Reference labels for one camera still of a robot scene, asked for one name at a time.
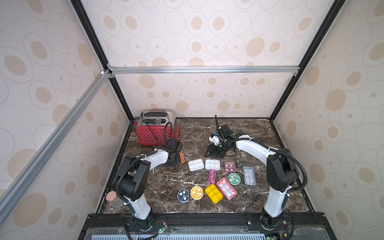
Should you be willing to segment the green round pillbox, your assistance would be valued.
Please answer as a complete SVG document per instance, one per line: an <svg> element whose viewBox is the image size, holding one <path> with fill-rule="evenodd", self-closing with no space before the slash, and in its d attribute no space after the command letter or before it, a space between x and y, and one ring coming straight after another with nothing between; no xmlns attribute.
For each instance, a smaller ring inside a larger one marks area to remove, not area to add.
<svg viewBox="0 0 384 240"><path fill-rule="evenodd" d="M242 182L242 179L237 173L231 173L228 176L228 181L231 185L237 186Z"/></svg>

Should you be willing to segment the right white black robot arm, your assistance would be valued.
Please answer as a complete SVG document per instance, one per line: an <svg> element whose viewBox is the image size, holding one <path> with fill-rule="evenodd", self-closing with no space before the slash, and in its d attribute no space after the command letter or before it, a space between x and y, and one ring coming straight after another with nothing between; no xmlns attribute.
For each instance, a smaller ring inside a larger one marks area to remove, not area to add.
<svg viewBox="0 0 384 240"><path fill-rule="evenodd" d="M261 224L266 230L278 225L291 192L302 190L308 181L304 167L286 149L269 147L242 133L234 133L228 125L220 125L215 117L216 133L211 134L211 144L205 157L225 157L232 148L244 151L266 165L270 185L267 202L262 210Z"/></svg>

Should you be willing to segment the white six-cell pillbox clear lid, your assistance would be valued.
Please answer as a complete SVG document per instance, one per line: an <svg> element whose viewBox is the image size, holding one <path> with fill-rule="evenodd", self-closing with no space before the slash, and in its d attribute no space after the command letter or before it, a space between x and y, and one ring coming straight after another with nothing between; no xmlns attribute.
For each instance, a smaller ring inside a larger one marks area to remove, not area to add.
<svg viewBox="0 0 384 240"><path fill-rule="evenodd" d="M202 159L188 161L188 166L191 172L202 170L205 168L205 165Z"/></svg>

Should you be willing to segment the red rectangular pillbox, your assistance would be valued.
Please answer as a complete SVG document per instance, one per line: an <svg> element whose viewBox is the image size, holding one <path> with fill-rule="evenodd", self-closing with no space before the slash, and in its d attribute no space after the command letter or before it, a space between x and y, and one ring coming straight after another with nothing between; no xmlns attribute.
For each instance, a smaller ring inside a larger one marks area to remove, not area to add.
<svg viewBox="0 0 384 240"><path fill-rule="evenodd" d="M228 200L233 199L238 194L226 178L219 180L217 186Z"/></svg>

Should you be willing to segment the dark blue round pillbox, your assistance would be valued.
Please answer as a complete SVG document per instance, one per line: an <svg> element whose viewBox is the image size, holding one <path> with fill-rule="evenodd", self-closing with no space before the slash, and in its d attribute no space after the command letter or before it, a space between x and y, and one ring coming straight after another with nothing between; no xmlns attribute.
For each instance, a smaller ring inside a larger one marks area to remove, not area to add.
<svg viewBox="0 0 384 240"><path fill-rule="evenodd" d="M190 192L185 189L180 190L178 192L177 199L182 204L187 203L190 200Z"/></svg>

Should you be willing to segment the light blue rectangular pillbox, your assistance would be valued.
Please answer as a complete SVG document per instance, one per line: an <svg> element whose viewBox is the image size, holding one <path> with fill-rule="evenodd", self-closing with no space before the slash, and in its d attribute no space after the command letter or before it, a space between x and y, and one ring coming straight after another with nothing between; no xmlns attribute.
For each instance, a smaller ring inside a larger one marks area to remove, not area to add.
<svg viewBox="0 0 384 240"><path fill-rule="evenodd" d="M243 167L243 175L245 185L255 186L257 184L253 167Z"/></svg>

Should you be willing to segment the small clear grey pillbox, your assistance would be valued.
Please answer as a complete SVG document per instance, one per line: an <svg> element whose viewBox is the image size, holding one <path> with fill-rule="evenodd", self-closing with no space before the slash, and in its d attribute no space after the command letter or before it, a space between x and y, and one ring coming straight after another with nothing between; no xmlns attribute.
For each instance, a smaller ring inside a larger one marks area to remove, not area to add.
<svg viewBox="0 0 384 240"><path fill-rule="evenodd" d="M244 166L244 159L242 155L236 155L236 167L237 169L240 169Z"/></svg>

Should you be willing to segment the orange square pillbox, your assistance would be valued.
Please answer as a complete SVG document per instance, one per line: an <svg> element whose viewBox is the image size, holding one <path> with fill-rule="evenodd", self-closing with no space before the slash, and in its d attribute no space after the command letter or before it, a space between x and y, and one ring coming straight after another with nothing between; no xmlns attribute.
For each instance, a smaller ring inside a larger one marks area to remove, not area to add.
<svg viewBox="0 0 384 240"><path fill-rule="evenodd" d="M181 159L181 163L184 164L185 163L185 158L184 158L184 154L183 153L180 153L180 159Z"/></svg>

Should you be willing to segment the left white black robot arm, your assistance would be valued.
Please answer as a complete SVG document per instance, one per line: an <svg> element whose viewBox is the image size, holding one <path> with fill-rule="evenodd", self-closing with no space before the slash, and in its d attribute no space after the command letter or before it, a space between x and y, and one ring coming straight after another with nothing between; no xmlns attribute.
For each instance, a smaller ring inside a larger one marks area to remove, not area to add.
<svg viewBox="0 0 384 240"><path fill-rule="evenodd" d="M182 163L181 149L180 141L173 138L172 123L167 122L160 147L137 157L123 156L106 200L116 208L127 205L136 219L150 222L153 211L144 195L150 170Z"/></svg>

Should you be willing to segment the magenta pillbox clear lid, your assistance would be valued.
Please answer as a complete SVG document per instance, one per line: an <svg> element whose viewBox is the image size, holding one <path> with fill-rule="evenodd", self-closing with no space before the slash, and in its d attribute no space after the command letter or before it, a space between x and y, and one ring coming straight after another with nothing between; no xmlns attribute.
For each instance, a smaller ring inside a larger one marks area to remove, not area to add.
<svg viewBox="0 0 384 240"><path fill-rule="evenodd" d="M235 173L236 171L237 171L236 163L225 162L225 172L226 173Z"/></svg>

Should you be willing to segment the yellow lidded rectangular pillbox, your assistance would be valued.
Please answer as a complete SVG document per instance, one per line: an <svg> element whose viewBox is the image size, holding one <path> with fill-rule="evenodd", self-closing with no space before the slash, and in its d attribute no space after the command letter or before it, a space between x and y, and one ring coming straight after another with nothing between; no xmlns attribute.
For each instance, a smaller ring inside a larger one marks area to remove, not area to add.
<svg viewBox="0 0 384 240"><path fill-rule="evenodd" d="M215 205L219 203L224 197L222 192L214 184L209 185L205 189L205 193Z"/></svg>

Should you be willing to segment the yellow round pillbox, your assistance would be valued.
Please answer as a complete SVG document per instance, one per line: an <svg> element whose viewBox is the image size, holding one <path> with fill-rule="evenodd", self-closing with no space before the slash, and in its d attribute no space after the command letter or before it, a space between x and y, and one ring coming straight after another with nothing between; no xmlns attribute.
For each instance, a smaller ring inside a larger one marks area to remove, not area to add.
<svg viewBox="0 0 384 240"><path fill-rule="evenodd" d="M194 186L190 191L191 197L194 200L200 200L204 195L204 190L200 186Z"/></svg>

